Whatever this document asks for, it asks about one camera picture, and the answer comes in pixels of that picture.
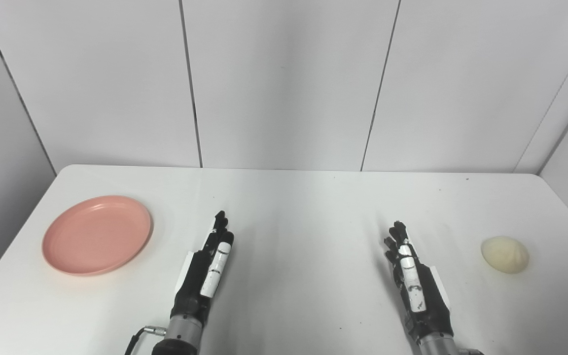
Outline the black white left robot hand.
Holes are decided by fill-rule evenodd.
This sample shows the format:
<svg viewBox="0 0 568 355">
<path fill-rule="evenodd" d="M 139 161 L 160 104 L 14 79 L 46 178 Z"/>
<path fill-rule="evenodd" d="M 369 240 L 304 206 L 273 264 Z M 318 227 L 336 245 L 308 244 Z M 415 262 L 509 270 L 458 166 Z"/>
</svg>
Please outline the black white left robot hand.
<svg viewBox="0 0 568 355">
<path fill-rule="evenodd" d="M 225 211 L 214 216 L 203 247 L 191 254 L 189 265 L 171 308 L 171 317 L 193 318 L 205 325 L 214 295 L 229 259 L 234 234 L 228 231 Z"/>
</svg>

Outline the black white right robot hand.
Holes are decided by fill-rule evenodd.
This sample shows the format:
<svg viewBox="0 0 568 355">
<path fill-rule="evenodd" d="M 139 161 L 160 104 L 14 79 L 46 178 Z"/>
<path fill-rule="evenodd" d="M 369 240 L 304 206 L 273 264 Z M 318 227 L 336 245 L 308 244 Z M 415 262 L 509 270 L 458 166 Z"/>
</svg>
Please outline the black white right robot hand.
<svg viewBox="0 0 568 355">
<path fill-rule="evenodd" d="M 429 335 L 453 336 L 450 310 L 432 269 L 424 265 L 410 242 L 406 225 L 395 221 L 384 239 L 385 257 L 406 314 L 404 326 L 413 341 Z"/>
</svg>

